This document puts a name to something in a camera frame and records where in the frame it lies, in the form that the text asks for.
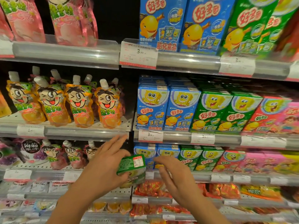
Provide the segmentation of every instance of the price tag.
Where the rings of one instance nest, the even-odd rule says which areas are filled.
[[[175,199],[172,199],[172,204],[178,205],[178,202],[176,202]]]
[[[228,75],[251,77],[255,71],[255,59],[252,57],[229,56],[223,54],[220,58],[219,73]]]
[[[5,171],[3,179],[11,180],[30,180],[32,171],[31,170],[17,170],[17,169],[7,169]]]
[[[80,170],[68,170],[64,173],[63,181],[75,182],[79,178],[81,173],[82,171]]]
[[[155,172],[153,172],[153,171],[147,171],[147,172],[145,172],[145,179],[147,179],[147,180],[154,179],[154,176],[155,176]]]
[[[211,182],[230,182],[230,175],[212,174]]]
[[[164,220],[175,220],[176,216],[175,215],[162,215],[162,218]]]
[[[38,212],[25,212],[25,217],[27,218],[39,218]]]
[[[121,55],[119,63],[134,67],[156,69],[158,50],[153,47],[134,43],[121,42]]]
[[[207,133],[191,133],[191,144],[214,145],[215,135]]]
[[[284,177],[271,177],[270,183],[273,185],[288,185],[289,180]]]
[[[239,201],[238,200],[225,200],[223,203],[224,203],[224,205],[227,205],[227,206],[238,206]]]
[[[241,146],[285,148],[286,138],[242,136]]]
[[[18,124],[17,135],[21,137],[44,138],[45,126],[33,124]]]
[[[272,217],[273,222],[285,222],[286,219],[284,217]]]
[[[7,38],[0,39],[0,58],[13,58],[13,42]]]
[[[251,183],[251,177],[245,175],[234,175],[234,183]]]
[[[135,215],[134,219],[147,219],[147,215]]]
[[[147,197],[132,197],[133,204],[147,204],[148,198]]]
[[[140,142],[163,143],[163,132],[162,131],[139,130],[138,140]]]
[[[286,81],[299,82],[299,62],[298,61],[295,61],[290,66],[290,73],[289,73]]]
[[[25,200],[25,194],[7,194],[8,200]]]
[[[288,201],[288,206],[291,208],[299,208],[299,203]]]

